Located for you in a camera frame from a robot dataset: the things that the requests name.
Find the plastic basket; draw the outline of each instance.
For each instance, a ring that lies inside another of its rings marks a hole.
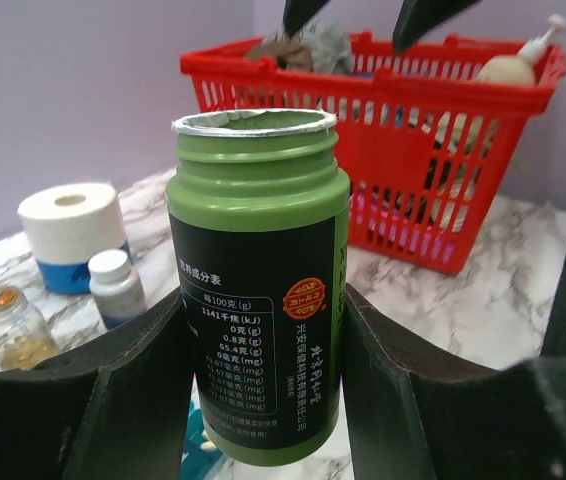
[[[319,108],[338,115],[336,157],[352,179],[349,242],[448,274],[461,271],[530,116],[545,111],[566,53],[553,45],[532,88],[471,81],[523,42],[449,36],[394,56],[352,34],[356,75],[288,72],[242,57],[262,39],[181,56],[201,111]]]

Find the bottle opening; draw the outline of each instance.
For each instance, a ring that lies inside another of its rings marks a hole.
[[[278,137],[333,128],[336,115],[320,110],[265,108],[189,115],[172,123],[182,135],[205,137]]]

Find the white pump bottle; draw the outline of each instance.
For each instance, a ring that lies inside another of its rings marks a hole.
[[[491,58],[475,80],[520,87],[535,86],[534,65],[545,55],[552,36],[566,30],[566,19],[561,15],[551,15],[548,23],[550,29],[545,35],[529,40],[516,55],[498,55]]]

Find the black label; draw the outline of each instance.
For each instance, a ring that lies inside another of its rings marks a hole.
[[[170,219],[206,421],[248,448],[314,437],[338,402],[334,218],[259,233]]]

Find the white bottle cap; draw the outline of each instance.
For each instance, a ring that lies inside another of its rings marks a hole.
[[[94,255],[87,264],[90,275],[97,282],[114,282],[132,270],[130,259],[123,250],[105,250]]]
[[[545,55],[545,51],[550,44],[552,35],[566,30],[566,19],[562,15],[555,13],[554,15],[551,15],[547,21],[550,24],[550,29],[545,33],[545,35],[529,40],[525,45],[523,45],[517,54],[530,65],[536,65],[541,57]]]

